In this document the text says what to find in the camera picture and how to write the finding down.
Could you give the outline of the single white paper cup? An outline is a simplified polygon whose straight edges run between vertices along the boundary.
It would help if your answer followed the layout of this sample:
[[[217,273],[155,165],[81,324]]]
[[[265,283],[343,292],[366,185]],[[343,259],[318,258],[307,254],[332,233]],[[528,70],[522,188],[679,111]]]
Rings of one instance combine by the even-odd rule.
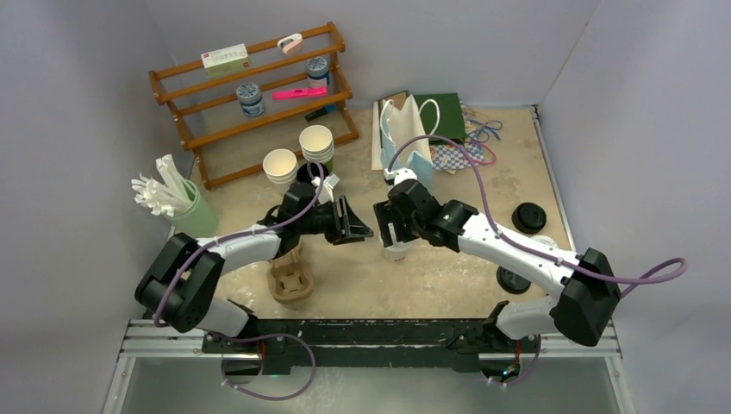
[[[409,245],[391,245],[383,247],[383,256],[387,261],[399,262],[405,258],[410,250]]]

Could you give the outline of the light blue paper bag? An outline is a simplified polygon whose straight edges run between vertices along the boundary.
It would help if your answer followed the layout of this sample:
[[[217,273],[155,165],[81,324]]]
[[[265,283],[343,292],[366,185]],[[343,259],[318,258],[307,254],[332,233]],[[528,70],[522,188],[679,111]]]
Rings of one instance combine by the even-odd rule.
[[[424,108],[435,110],[436,114],[436,120],[428,122],[426,129],[421,118]],[[378,118],[382,168],[389,169],[396,152],[402,149],[394,161],[393,167],[411,169],[417,179],[432,191],[434,189],[434,162],[429,141],[425,135],[433,134],[439,124],[440,108],[432,98],[419,105],[413,96],[408,96],[401,109],[398,109],[393,99],[382,100]]]

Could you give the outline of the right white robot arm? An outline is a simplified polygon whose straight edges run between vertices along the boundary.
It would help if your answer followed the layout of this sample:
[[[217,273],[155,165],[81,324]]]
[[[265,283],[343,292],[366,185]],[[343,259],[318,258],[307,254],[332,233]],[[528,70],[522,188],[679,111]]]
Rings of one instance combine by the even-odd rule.
[[[375,204],[389,247],[422,239],[433,247],[490,261],[545,292],[545,297],[500,304],[484,327],[486,344],[504,351],[526,336],[560,333],[596,346],[621,299],[606,255],[593,248],[578,254],[552,248],[499,224],[458,200],[440,203],[416,179],[403,179]]]

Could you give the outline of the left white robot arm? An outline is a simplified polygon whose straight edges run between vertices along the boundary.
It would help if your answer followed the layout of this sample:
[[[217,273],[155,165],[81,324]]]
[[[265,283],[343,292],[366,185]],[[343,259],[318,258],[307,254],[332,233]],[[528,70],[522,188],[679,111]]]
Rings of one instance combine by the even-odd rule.
[[[295,183],[282,201],[243,231],[214,238],[172,236],[142,277],[134,299],[153,313],[159,326],[180,333],[203,329],[223,335],[237,353],[252,349],[257,330],[245,306],[216,298],[222,275],[259,261],[278,259],[301,235],[323,235],[332,245],[362,242],[372,230],[352,211],[345,197],[321,202],[318,187]]]

